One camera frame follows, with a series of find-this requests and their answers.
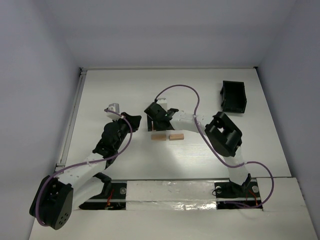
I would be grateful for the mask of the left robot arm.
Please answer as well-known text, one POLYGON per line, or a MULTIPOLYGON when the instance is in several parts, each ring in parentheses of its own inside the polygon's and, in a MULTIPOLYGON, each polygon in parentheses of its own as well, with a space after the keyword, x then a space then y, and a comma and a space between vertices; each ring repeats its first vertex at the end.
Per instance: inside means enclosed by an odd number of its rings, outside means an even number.
POLYGON ((66 166, 47 175, 39 184, 29 214, 43 227, 59 230, 71 216, 74 193, 92 178, 97 178, 121 155, 131 141, 141 123, 140 115, 126 112, 107 113, 117 115, 116 120, 107 123, 92 153, 82 162, 66 166))

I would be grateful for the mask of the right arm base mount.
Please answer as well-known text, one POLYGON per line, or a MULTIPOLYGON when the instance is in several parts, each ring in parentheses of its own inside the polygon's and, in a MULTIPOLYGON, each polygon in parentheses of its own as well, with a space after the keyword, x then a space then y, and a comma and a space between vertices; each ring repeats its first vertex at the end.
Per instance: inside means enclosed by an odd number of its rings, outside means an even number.
POLYGON ((236 193, 228 181, 214 183, 211 194, 216 199, 218 210, 237 210, 246 206, 255 207, 262 203, 258 182, 251 181, 244 192, 236 193))

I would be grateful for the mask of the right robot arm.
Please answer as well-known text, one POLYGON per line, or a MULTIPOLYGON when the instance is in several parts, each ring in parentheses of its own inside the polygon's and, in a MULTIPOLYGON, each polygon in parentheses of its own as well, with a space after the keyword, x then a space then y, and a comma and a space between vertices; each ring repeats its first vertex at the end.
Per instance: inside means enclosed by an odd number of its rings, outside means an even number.
POLYGON ((242 132, 224 113, 214 116, 196 115, 171 108, 165 110, 156 102, 151 103, 144 112, 153 121, 157 131, 183 130, 199 133, 216 157, 228 168, 230 187, 237 192, 246 189, 249 172, 242 156, 242 132))

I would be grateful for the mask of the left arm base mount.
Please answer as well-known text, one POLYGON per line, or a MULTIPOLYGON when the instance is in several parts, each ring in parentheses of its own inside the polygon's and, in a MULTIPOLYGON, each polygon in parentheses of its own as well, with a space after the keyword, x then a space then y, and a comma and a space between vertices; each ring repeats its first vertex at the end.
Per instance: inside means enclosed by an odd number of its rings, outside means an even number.
POLYGON ((107 195, 93 196, 79 206, 81 210, 126 210, 127 182, 112 182, 107 195))

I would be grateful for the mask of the black plastic bin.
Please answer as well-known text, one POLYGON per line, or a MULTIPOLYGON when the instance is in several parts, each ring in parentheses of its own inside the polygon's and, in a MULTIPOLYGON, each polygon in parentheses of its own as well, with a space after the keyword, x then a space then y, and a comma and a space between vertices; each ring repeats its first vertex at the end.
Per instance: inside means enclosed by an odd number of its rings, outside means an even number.
POLYGON ((223 112, 244 114, 247 106, 245 83, 242 81, 222 81, 220 90, 223 112))

